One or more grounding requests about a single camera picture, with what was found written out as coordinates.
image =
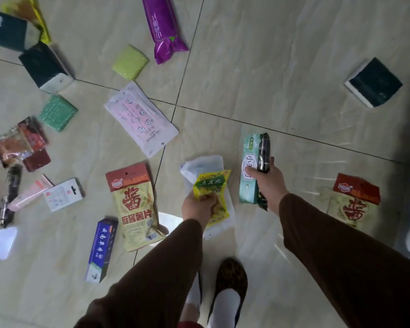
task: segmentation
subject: toothpaste box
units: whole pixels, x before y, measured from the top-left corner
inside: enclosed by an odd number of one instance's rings
[[[88,260],[85,280],[100,283],[106,276],[109,259],[111,258],[112,245],[114,244],[118,220],[107,217],[97,223],[93,247]]]
[[[258,203],[257,180],[247,175],[244,169],[246,166],[257,169],[260,140],[260,134],[248,135],[244,139],[239,192],[240,202]]]

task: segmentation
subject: green toothpaste box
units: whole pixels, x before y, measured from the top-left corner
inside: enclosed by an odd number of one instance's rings
[[[257,169],[260,140],[260,134],[248,135],[244,139],[239,192],[240,202],[247,202],[250,204],[258,203],[257,180],[247,175],[244,169],[246,166]]]

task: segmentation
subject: leopard print shoe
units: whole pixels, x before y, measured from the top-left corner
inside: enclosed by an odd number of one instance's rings
[[[227,258],[221,264],[217,272],[217,280],[215,282],[215,292],[213,302],[208,315],[208,321],[214,309],[214,302],[217,295],[225,289],[234,289],[240,296],[240,305],[235,316],[235,325],[237,325],[240,317],[241,306],[247,292],[247,275],[243,265],[234,258]]]

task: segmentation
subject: pink and white package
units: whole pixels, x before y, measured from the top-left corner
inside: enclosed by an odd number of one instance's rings
[[[135,82],[105,104],[148,158],[153,157],[179,134],[178,129],[156,108]]]
[[[179,37],[179,28],[170,0],[143,0],[143,5],[155,43],[156,63],[164,63],[176,51],[188,51],[188,47]]]

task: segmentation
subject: brown sleeve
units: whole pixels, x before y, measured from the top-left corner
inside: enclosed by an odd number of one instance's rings
[[[75,328],[176,327],[201,263],[202,227],[186,220],[94,300]]]
[[[349,327],[410,327],[410,260],[300,197],[279,205],[284,245]]]

